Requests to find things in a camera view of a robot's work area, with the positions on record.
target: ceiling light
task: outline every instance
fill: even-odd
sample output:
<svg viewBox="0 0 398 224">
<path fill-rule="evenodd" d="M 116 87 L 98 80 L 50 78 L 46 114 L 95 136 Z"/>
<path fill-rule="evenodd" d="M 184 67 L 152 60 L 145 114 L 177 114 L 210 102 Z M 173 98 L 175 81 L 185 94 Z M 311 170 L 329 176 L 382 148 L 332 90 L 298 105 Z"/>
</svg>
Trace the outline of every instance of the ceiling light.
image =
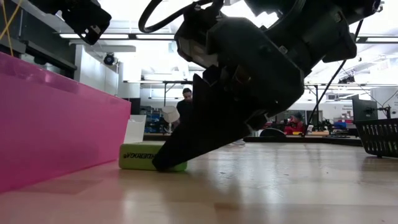
<svg viewBox="0 0 398 224">
<path fill-rule="evenodd" d="M 174 40 L 173 34 L 137 34 L 137 39 Z"/>
<path fill-rule="evenodd" d="M 128 83 L 151 83 L 151 84 L 161 84 L 162 81 L 127 81 Z"/>
<path fill-rule="evenodd" d="M 367 42 L 398 42 L 398 37 L 371 37 L 366 40 Z"/>
<path fill-rule="evenodd" d="M 60 34 L 60 37 L 66 39 L 80 39 L 79 35 L 77 34 Z"/>
<path fill-rule="evenodd" d="M 77 34 L 60 34 L 61 38 L 65 39 L 79 39 L 79 35 Z M 129 35 L 128 34 L 103 34 L 101 35 L 100 39 L 128 39 Z"/>
</svg>

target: black wire basket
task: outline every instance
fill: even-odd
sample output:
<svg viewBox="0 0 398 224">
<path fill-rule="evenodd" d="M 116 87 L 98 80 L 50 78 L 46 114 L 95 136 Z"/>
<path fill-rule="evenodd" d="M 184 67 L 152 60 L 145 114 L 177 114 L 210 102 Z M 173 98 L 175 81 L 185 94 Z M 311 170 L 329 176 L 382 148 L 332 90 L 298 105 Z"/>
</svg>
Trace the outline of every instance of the black wire basket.
<svg viewBox="0 0 398 224">
<path fill-rule="evenodd" d="M 368 154 L 398 158 L 398 119 L 355 121 L 354 124 Z"/>
</svg>

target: black cable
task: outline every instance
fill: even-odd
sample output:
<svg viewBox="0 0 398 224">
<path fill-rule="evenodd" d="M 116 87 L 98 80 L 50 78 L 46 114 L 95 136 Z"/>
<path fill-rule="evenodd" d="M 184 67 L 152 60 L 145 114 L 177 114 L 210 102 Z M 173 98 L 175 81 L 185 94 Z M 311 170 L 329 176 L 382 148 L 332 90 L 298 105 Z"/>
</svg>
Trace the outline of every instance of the black cable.
<svg viewBox="0 0 398 224">
<path fill-rule="evenodd" d="M 358 35 L 359 35 L 360 30 L 361 30 L 362 24 L 363 24 L 363 20 L 361 20 L 361 21 L 359 22 L 359 24 L 358 24 L 358 26 L 357 26 L 357 28 L 356 28 L 354 41 L 356 41 L 356 39 L 358 38 Z M 337 68 L 337 71 L 335 72 L 335 74 L 331 77 L 329 83 L 327 84 L 327 86 L 326 86 L 325 90 L 323 91 L 321 97 L 319 98 L 317 104 L 316 104 L 315 107 L 313 108 L 312 113 L 311 113 L 311 115 L 310 115 L 310 119 L 308 119 L 308 123 L 311 123 L 313 114 L 314 114 L 315 111 L 317 110 L 317 107 L 319 107 L 319 104 L 320 104 L 322 98 L 325 96 L 325 94 L 326 94 L 326 92 L 328 91 L 328 89 L 329 89 L 331 83 L 332 83 L 333 80 L 336 78 L 336 76 L 340 73 L 341 69 L 343 68 L 343 66 L 345 65 L 346 62 L 347 62 L 347 60 L 344 60 L 344 61 L 341 63 L 341 65 Z"/>
<path fill-rule="evenodd" d="M 345 74 L 349 75 L 348 72 L 343 68 L 343 71 L 345 72 Z M 383 107 L 383 105 L 381 103 L 379 103 L 372 95 L 370 95 L 360 84 L 354 82 L 358 87 L 360 87 L 366 94 L 368 94 L 376 103 L 378 103 L 381 107 Z"/>
<path fill-rule="evenodd" d="M 191 7 L 195 7 L 196 5 L 202 6 L 208 3 L 211 3 L 212 0 L 199 0 L 197 2 L 193 2 L 192 4 L 189 4 L 181 9 L 179 9 L 177 12 L 169 15 L 169 17 L 165 18 L 164 20 L 150 26 L 150 27 L 145 27 L 150 15 L 154 12 L 156 7 L 162 2 L 162 0 L 152 0 L 147 7 L 145 8 L 144 12 L 142 13 L 141 17 L 138 20 L 138 28 L 141 32 L 145 34 L 149 34 L 151 32 L 155 32 L 163 27 L 165 27 L 167 24 L 171 23 L 173 20 L 176 18 L 180 17 L 181 15 L 184 14 L 184 12 L 187 9 L 190 9 Z"/>
<path fill-rule="evenodd" d="M 390 98 L 388 98 L 388 100 L 386 100 L 386 102 L 384 102 L 383 105 L 382 105 L 381 107 L 384 108 L 384 105 L 385 105 L 389 100 L 391 100 L 397 93 L 398 93 L 398 90 L 397 90 Z"/>
</svg>

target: green sponge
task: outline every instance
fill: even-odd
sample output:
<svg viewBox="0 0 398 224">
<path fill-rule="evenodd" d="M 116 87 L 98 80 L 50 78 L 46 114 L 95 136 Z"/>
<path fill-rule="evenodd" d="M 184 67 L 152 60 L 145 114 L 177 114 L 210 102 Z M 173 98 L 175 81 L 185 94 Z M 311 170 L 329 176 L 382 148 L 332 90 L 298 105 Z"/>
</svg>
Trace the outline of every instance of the green sponge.
<svg viewBox="0 0 398 224">
<path fill-rule="evenodd" d="M 160 150 L 161 145 L 122 144 L 119 152 L 119 167 L 121 169 L 156 170 L 152 160 Z M 184 171 L 187 162 L 181 163 L 169 171 Z"/>
</svg>

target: pink plastic container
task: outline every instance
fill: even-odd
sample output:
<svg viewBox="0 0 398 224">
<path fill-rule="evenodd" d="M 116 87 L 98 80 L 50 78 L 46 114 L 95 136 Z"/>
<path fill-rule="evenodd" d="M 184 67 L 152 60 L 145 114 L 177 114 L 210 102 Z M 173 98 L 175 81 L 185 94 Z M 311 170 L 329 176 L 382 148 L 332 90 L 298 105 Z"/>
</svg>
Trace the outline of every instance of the pink plastic container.
<svg viewBox="0 0 398 224">
<path fill-rule="evenodd" d="M 0 193 L 115 161 L 130 102 L 0 53 Z"/>
</svg>

